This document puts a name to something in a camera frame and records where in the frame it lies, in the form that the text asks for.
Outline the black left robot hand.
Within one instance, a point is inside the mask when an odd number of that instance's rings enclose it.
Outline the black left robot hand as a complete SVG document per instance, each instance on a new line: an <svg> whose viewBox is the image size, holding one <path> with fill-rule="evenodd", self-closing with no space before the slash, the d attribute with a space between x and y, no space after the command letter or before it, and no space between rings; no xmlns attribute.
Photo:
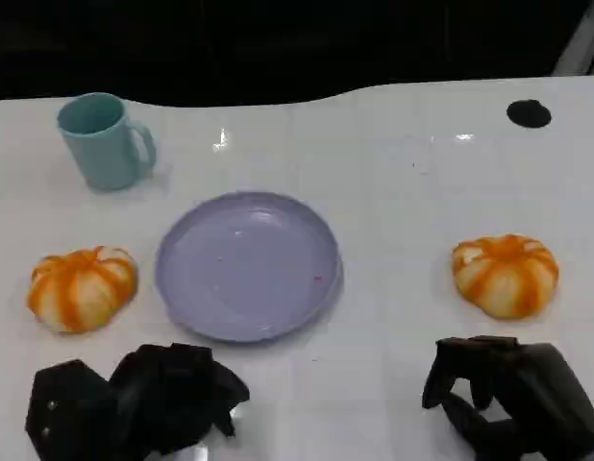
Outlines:
<svg viewBox="0 0 594 461"><path fill-rule="evenodd" d="M213 428L231 438L231 411L250 399L248 386L211 349L181 343L140 346L119 362L109 385L121 460L192 447Z"/></svg>

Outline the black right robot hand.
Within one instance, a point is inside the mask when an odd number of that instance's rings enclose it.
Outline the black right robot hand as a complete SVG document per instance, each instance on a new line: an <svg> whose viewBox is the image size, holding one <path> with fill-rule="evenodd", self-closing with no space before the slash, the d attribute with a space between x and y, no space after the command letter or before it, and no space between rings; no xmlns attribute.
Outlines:
<svg viewBox="0 0 594 461"><path fill-rule="evenodd" d="M440 339L422 405L441 406L478 460L594 460L594 407L550 343Z"/></svg>

